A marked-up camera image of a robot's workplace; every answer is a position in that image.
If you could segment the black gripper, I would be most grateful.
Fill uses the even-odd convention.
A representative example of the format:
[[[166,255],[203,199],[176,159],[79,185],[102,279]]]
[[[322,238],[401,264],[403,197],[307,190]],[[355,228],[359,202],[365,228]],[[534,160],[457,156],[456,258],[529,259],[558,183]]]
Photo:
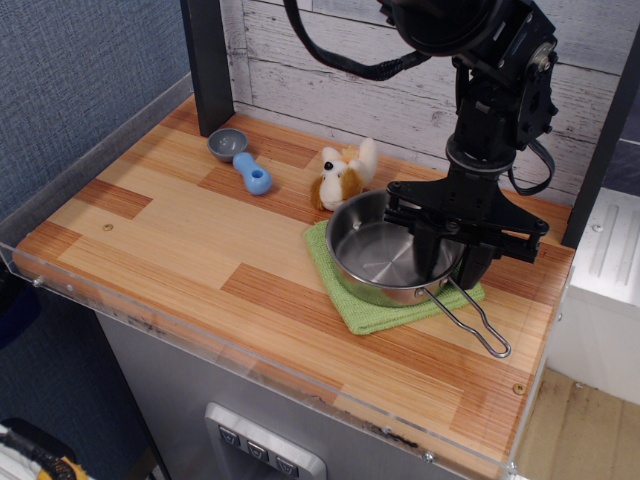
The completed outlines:
[[[515,205],[495,176],[451,166],[435,181],[392,181],[384,219],[413,235],[415,270],[427,280],[450,240],[465,247],[457,284],[472,289],[494,259],[503,256],[532,263],[549,224]]]

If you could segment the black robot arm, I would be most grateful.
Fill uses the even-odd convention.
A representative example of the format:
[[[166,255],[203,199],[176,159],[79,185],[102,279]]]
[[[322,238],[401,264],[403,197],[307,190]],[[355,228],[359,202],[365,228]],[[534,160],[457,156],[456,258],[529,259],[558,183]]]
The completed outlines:
[[[553,159],[539,137],[557,109],[551,77],[557,61],[554,26],[531,1],[385,1],[381,10],[411,52],[364,65],[329,52],[308,36],[298,5],[285,3],[290,24],[319,62],[355,76],[384,81],[433,57],[456,70],[454,134],[446,144],[450,167],[438,181],[392,182],[385,217],[414,237],[417,269],[433,269],[442,242],[464,248],[456,283],[470,289],[491,262],[504,256],[531,262],[548,224],[511,203],[499,178],[511,175],[519,151]]]

